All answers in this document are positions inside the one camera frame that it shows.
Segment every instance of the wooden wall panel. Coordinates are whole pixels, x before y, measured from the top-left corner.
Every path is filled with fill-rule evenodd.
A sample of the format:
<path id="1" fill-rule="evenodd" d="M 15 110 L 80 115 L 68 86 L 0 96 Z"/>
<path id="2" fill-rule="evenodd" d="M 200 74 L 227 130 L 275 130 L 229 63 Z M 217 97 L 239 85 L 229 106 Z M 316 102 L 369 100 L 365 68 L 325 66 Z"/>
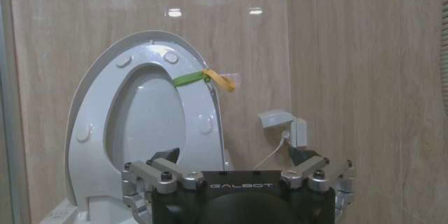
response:
<path id="1" fill-rule="evenodd" d="M 101 51 L 137 31 L 181 35 L 213 69 L 240 74 L 236 92 L 220 92 L 235 167 L 251 169 L 276 147 L 279 134 L 263 131 L 257 113 L 291 109 L 285 0 L 12 0 L 12 4 L 33 223 L 65 194 L 65 120 L 76 85 Z M 251 7 L 263 7 L 263 14 L 251 15 Z M 183 16 L 167 17 L 168 8 L 181 8 Z M 289 164 L 283 154 L 265 169 Z"/>
<path id="2" fill-rule="evenodd" d="M 352 158 L 345 223 L 445 223 L 441 0 L 288 0 L 291 100 L 311 145 Z"/>

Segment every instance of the toilet seat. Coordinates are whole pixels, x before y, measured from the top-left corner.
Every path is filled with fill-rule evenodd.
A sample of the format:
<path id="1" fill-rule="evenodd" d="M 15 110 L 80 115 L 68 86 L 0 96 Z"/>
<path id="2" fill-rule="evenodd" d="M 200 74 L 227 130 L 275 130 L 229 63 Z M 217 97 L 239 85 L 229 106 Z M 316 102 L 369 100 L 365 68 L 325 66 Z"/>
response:
<path id="1" fill-rule="evenodd" d="M 127 162 L 179 147 L 183 169 L 225 169 L 216 90 L 204 81 L 172 86 L 204 68 L 191 45 L 163 31 L 128 36 L 92 65 L 72 100 L 65 141 L 68 199 L 91 218 L 97 202 L 111 211 L 121 203 Z"/>

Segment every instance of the toilet lid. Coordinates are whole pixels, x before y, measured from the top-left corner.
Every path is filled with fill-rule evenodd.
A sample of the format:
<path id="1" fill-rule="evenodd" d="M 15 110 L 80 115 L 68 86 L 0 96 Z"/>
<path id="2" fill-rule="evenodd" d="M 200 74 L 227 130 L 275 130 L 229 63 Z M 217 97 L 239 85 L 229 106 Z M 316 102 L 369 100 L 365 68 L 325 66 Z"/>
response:
<path id="1" fill-rule="evenodd" d="M 216 90 L 172 79 L 207 68 L 192 46 L 164 31 L 116 42 L 97 58 L 77 87 L 68 115 L 65 172 L 68 199 L 121 199 L 125 162 L 180 148 L 185 169 L 224 169 Z"/>

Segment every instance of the yellow ribbon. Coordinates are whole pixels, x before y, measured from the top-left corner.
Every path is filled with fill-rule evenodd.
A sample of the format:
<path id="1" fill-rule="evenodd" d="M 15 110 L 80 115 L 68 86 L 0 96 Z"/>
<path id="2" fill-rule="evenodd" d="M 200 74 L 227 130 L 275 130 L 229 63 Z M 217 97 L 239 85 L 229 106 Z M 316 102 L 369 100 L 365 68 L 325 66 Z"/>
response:
<path id="1" fill-rule="evenodd" d="M 212 80 L 220 85 L 221 88 L 224 88 L 228 92 L 233 92 L 235 90 L 235 81 L 225 76 L 220 76 L 217 72 L 215 72 L 212 69 L 204 69 L 203 74 L 209 76 Z"/>

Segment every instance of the green tag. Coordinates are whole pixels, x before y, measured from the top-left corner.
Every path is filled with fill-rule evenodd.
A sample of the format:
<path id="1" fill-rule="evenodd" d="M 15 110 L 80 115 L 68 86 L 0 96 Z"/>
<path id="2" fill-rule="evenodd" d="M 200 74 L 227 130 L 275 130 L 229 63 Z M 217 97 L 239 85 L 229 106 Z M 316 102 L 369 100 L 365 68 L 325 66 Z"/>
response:
<path id="1" fill-rule="evenodd" d="M 177 78 L 175 78 L 175 80 L 173 80 L 175 87 L 188 85 L 188 84 L 191 84 L 193 82 L 197 82 L 200 80 L 204 80 L 205 82 L 209 82 L 209 77 L 208 77 L 208 75 L 205 75 L 203 73 L 203 71 L 196 72 L 196 73 L 189 73 L 184 76 L 179 76 Z"/>

